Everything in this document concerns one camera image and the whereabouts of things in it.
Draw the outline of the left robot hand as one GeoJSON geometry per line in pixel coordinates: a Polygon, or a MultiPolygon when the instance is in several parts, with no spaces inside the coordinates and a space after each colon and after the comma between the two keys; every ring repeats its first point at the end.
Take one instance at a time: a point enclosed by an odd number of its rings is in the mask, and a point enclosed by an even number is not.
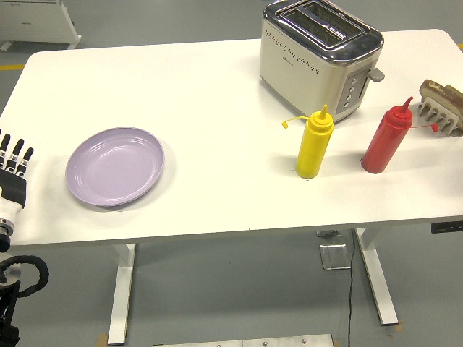
{"type": "Polygon", "coordinates": [[[8,133],[1,138],[1,221],[13,224],[17,214],[25,208],[25,174],[34,149],[29,147],[22,153],[25,141],[19,139],[9,152],[10,141],[8,133]]]}

